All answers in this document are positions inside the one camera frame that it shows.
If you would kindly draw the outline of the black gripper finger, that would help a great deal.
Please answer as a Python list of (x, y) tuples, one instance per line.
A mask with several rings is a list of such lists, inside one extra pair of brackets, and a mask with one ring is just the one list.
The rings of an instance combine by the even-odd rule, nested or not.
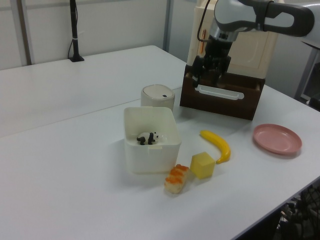
[(204, 59), (198, 55), (195, 57), (193, 61), (193, 64), (191, 66), (191, 75), (193, 79), (192, 85), (194, 88), (197, 88), (198, 85), (200, 84), (203, 72), (205, 70), (204, 63), (205, 63)]
[(215, 68), (215, 86), (218, 86), (220, 78), (227, 72), (229, 64), (231, 61), (230, 56), (221, 57), (218, 59)]

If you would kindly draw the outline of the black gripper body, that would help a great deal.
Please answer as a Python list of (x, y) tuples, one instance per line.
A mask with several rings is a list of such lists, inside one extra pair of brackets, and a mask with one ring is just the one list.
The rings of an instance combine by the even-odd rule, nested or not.
[(229, 56), (232, 42), (220, 41), (209, 35), (205, 46), (204, 68), (216, 73), (216, 65), (219, 58)]

